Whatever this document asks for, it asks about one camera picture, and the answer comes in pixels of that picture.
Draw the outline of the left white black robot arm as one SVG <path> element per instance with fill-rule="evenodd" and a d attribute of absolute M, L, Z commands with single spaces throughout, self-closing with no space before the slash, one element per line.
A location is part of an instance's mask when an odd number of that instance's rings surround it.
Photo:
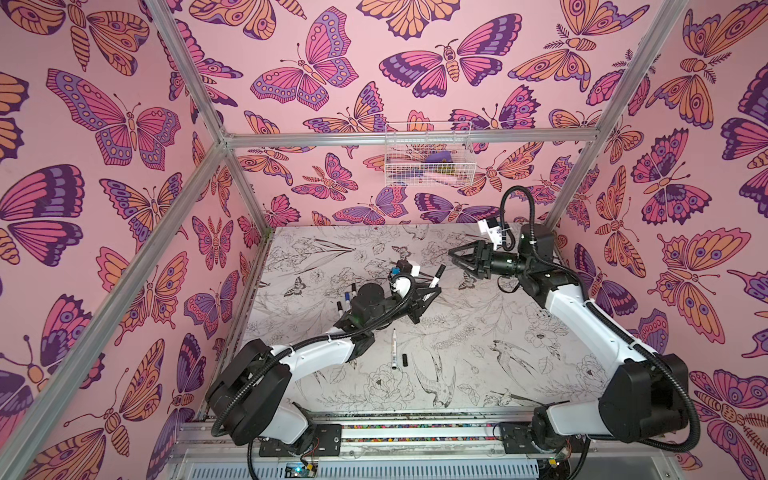
<path fill-rule="evenodd" d="M 245 344 L 206 392 L 214 415 L 210 433 L 227 436 L 237 446 L 257 440 L 279 441 L 298 453 L 315 442 L 316 425 L 286 397 L 295 382 L 323 369 L 358 359 L 376 341 L 376 332 L 405 317 L 412 323 L 442 292 L 446 267 L 423 276 L 401 261 L 390 271 L 387 288 L 366 283 L 339 305 L 340 315 L 325 333 L 289 345 Z"/>

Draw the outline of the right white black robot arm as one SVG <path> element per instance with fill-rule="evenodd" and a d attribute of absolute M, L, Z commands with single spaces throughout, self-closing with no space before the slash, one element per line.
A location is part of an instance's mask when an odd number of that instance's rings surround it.
<path fill-rule="evenodd" d="M 528 221 L 517 243 L 506 241 L 509 228 L 500 210 L 482 229 L 487 240 L 451 249 L 452 262 L 477 279 L 515 279 L 518 289 L 589 348 L 608 379 L 594 401 L 537 407 L 529 427 L 532 443 L 541 451 L 553 451 L 569 438 L 582 436 L 673 453 L 692 450 L 700 442 L 702 427 L 688 393 L 685 362 L 675 354 L 658 353 L 600 307 L 579 274 L 554 261 L 554 236 L 537 222 L 530 190 L 513 186 L 501 199 L 514 194 L 528 200 Z"/>

